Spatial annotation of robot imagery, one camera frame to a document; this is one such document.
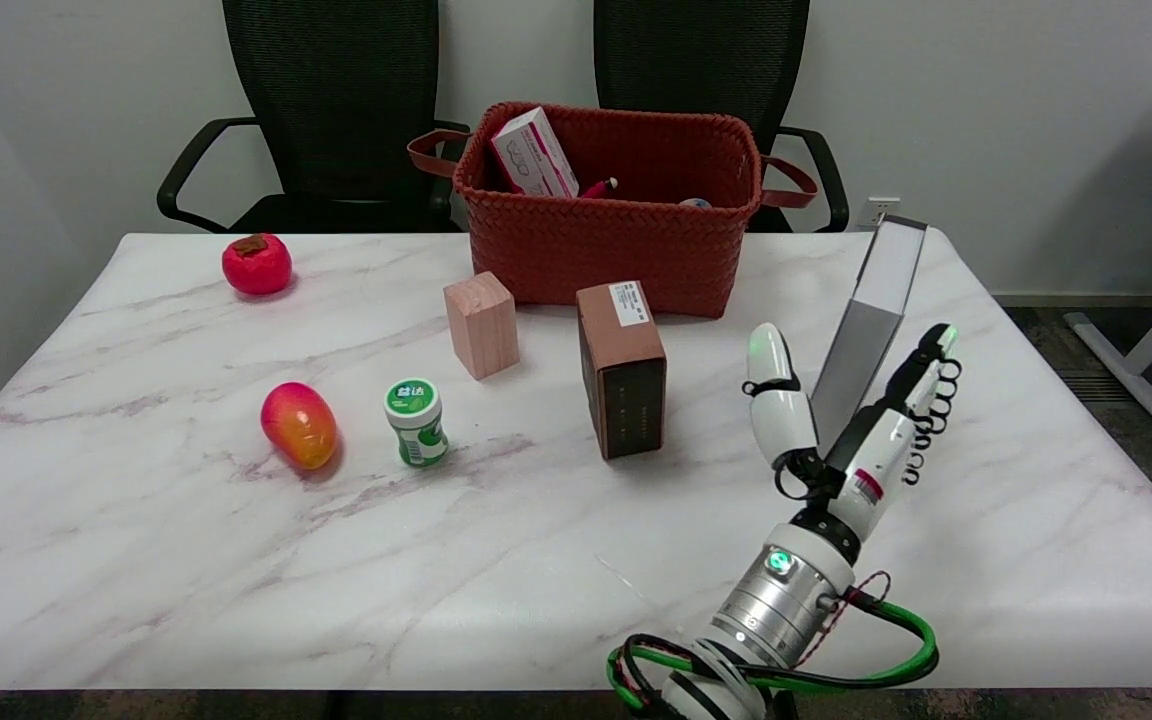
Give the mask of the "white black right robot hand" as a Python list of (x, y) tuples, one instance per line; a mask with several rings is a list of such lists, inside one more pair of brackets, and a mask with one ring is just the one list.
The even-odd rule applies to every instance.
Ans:
[(882, 396), (861, 406), (831, 450), (819, 448), (817, 423), (791, 365), (783, 334), (763, 323), (748, 340), (748, 378), (755, 442), (782, 497), (804, 503), (791, 526), (809, 530), (855, 564), (900, 486), (920, 480), (933, 435), (945, 432), (957, 392), (957, 329), (937, 324), (888, 379)]

